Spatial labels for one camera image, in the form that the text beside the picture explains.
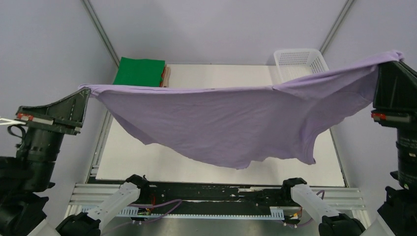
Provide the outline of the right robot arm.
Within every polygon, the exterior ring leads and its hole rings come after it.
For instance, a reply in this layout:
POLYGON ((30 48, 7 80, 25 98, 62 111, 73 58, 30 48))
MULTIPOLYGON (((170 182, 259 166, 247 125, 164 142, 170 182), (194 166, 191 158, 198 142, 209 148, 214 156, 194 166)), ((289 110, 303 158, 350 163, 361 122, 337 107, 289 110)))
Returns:
POLYGON ((386 200, 368 227, 330 207, 301 178, 283 182, 280 198, 298 204, 318 224, 322 236, 414 236, 417 233, 417 73, 402 61, 379 66, 373 120, 397 130, 398 169, 391 176, 400 189, 386 187, 386 200))

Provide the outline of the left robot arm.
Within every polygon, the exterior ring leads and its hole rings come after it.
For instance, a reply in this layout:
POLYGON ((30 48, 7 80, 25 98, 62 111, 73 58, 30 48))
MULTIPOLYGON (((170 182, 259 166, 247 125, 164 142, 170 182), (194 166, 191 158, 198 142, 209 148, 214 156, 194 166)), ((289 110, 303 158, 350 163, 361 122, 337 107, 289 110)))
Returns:
POLYGON ((0 159, 0 233, 3 236, 98 236, 125 207, 150 199, 149 181, 130 176, 117 192, 97 207, 65 218, 52 227, 43 211, 54 186, 51 176, 65 135, 80 133, 91 90, 82 88, 42 106, 21 106, 8 130, 21 130, 14 157, 0 159))

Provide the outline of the lavender t shirt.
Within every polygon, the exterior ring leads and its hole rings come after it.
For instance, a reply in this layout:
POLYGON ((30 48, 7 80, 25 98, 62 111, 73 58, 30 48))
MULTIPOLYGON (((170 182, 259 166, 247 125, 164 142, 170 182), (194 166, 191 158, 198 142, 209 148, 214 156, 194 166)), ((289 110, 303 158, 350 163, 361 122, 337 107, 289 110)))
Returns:
POLYGON ((86 85, 132 137, 220 167, 268 157, 313 165, 317 137, 373 101, 391 50, 341 69, 265 87, 178 89, 86 85))

